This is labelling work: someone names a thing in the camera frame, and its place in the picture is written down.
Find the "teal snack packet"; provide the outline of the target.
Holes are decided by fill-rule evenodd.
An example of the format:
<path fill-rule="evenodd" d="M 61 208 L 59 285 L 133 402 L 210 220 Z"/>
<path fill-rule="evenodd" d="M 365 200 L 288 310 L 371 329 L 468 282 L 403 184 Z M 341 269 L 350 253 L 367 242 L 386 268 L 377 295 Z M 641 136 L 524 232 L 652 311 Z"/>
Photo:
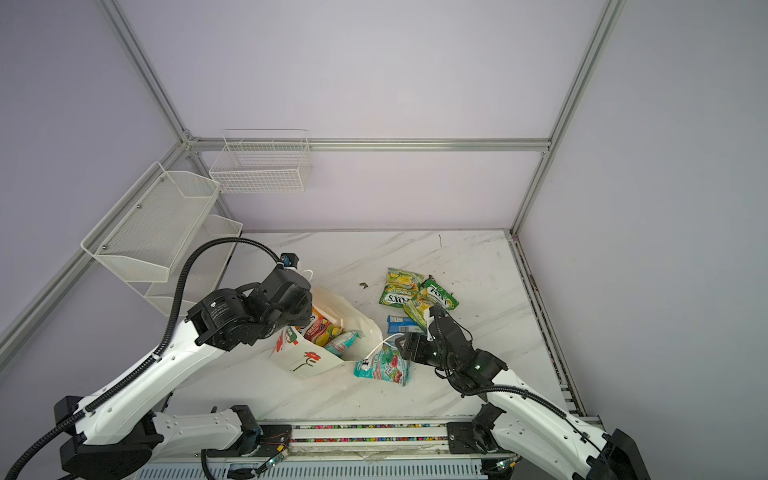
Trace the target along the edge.
<path fill-rule="evenodd" d="M 353 374 L 357 378 L 382 380 L 399 386 L 405 386 L 409 380 L 410 362 L 401 353 L 389 345 L 372 357 L 355 365 Z"/>
<path fill-rule="evenodd" d="M 359 360 L 357 344 L 360 339 L 361 335 L 358 331 L 345 331 L 330 340 L 325 345 L 325 350 L 343 361 Z"/>

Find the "orange snack packet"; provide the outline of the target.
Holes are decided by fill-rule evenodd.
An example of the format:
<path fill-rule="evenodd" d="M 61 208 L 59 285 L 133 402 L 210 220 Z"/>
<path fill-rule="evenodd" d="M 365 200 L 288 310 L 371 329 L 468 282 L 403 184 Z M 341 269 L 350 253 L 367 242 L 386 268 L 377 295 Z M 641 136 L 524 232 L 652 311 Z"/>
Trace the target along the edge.
<path fill-rule="evenodd" d="M 302 337 L 314 345 L 325 347 L 335 337 L 343 333 L 343 328 L 331 322 L 315 308 L 312 309 L 310 323 L 302 330 Z"/>

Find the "white floral paper bag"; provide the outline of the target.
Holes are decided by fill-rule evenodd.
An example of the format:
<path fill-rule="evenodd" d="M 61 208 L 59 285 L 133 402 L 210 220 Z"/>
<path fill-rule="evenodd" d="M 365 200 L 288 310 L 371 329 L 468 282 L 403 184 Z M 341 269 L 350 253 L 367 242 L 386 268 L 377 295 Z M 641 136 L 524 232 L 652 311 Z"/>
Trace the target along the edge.
<path fill-rule="evenodd" d="M 342 296 L 320 286 L 311 289 L 310 323 L 286 327 L 269 361 L 284 373 L 306 380 L 342 365 L 356 365 L 383 346 L 380 327 Z"/>

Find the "teal snack packet top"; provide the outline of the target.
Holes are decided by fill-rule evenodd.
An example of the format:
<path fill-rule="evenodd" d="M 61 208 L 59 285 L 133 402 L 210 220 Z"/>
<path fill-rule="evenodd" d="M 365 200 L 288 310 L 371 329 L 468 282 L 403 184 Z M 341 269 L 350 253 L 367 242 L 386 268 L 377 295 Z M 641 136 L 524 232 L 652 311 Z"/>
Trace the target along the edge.
<path fill-rule="evenodd" d="M 325 345 L 325 350 L 343 361 L 359 360 L 357 344 L 360 339 L 361 335 L 358 331 L 345 331 L 330 340 Z"/>

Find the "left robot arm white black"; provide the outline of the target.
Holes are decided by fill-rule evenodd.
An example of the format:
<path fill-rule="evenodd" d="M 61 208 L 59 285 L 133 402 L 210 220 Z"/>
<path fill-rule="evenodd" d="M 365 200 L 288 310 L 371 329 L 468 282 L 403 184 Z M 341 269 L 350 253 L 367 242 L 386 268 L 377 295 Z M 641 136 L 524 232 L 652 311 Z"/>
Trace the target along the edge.
<path fill-rule="evenodd" d="M 262 282 L 216 290 L 121 379 L 98 394 L 62 399 L 56 420 L 69 424 L 70 436 L 59 449 L 63 470 L 82 479 L 123 479 L 165 456 L 206 450 L 241 457 L 275 450 L 246 405 L 186 416 L 154 408 L 224 353 L 285 326 L 307 325 L 310 289 L 296 270 L 277 266 Z"/>

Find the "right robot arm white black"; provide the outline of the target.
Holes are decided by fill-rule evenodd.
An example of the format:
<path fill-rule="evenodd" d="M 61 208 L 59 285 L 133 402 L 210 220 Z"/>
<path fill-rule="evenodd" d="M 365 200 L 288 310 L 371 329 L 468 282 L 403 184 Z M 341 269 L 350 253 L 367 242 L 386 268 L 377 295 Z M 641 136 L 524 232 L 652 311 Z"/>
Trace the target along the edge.
<path fill-rule="evenodd" d="M 441 306 L 424 333 L 395 341 L 407 361 L 428 365 L 465 398 L 483 404 L 468 422 L 447 427 L 454 454 L 516 454 L 555 479 L 647 479 L 634 439 L 566 412 L 529 387 L 494 354 L 473 346 L 467 330 Z"/>

